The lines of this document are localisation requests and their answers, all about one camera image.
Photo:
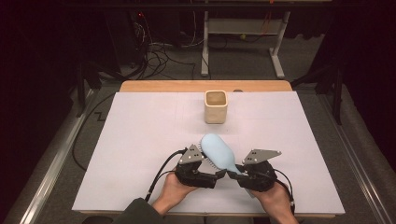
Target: person's right hand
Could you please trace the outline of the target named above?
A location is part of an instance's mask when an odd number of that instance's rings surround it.
[[[298,223],[290,209],[289,194],[280,184],[275,182],[267,191],[251,190],[251,193],[260,201],[265,212],[279,224]]]

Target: sleeve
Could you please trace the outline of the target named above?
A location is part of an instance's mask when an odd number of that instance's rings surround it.
[[[113,224],[163,224],[163,218],[142,198],[135,199]]]

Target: white paper sheet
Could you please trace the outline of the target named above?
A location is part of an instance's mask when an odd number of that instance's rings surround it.
[[[224,124],[204,122],[201,92],[117,93],[106,119],[73,210],[123,211],[146,196],[163,162],[175,151],[218,134],[233,150],[236,163],[253,148],[280,150],[269,160],[293,186],[296,213],[343,214],[326,164],[296,92],[228,92]],[[172,170],[178,156],[164,169]],[[214,172],[204,162],[202,172]],[[164,178],[150,202],[159,195]],[[171,210],[177,213],[262,213],[227,175],[214,189],[198,189]]]

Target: person's left hand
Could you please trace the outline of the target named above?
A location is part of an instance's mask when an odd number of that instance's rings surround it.
[[[190,192],[196,189],[198,188],[183,185],[178,181],[175,173],[169,173],[163,184],[161,195],[153,203],[152,207],[161,216],[164,216],[171,208],[178,205]]]

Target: hand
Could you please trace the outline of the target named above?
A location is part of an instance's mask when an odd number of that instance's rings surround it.
[[[251,190],[251,193],[259,199],[265,212],[279,224],[298,223],[290,209],[289,194],[280,184],[275,182],[267,191]]]
[[[198,188],[183,185],[178,181],[175,173],[169,173],[163,184],[161,195],[153,203],[152,207],[161,216],[164,216],[171,208],[178,205],[190,192],[196,189]]]

